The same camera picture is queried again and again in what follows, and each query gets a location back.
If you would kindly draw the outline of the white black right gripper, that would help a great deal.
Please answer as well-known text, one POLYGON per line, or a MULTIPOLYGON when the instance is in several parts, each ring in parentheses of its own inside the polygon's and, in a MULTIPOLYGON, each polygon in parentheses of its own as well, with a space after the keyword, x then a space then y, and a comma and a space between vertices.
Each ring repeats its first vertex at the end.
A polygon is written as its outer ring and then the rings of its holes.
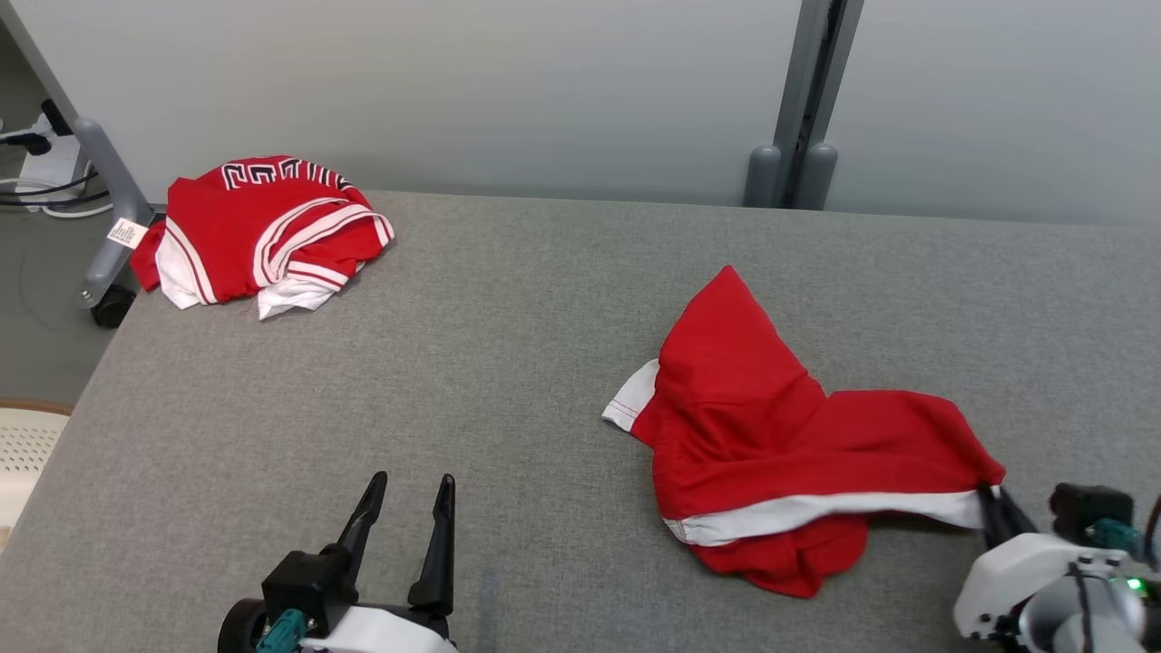
POLYGON ((987 552, 971 565, 953 605, 958 632, 967 639, 996 638, 1005 619, 1018 641, 1051 641, 1081 611, 1070 568, 1102 573, 1104 552, 1038 533, 1007 489, 980 483, 976 497, 987 552))

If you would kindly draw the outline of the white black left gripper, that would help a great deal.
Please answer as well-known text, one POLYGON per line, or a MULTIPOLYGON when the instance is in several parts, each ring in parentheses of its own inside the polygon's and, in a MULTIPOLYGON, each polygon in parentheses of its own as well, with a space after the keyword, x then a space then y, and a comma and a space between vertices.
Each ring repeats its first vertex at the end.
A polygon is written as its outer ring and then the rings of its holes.
MULTIPOLYGON (((347 582, 356 582, 366 541, 385 498, 388 473, 366 485, 336 541, 324 552, 344 555, 347 582)), ((301 640, 302 652, 456 652, 447 617, 454 611, 455 479, 446 473, 433 503, 433 528, 420 575, 409 590, 409 605, 354 605, 326 637, 301 640)))

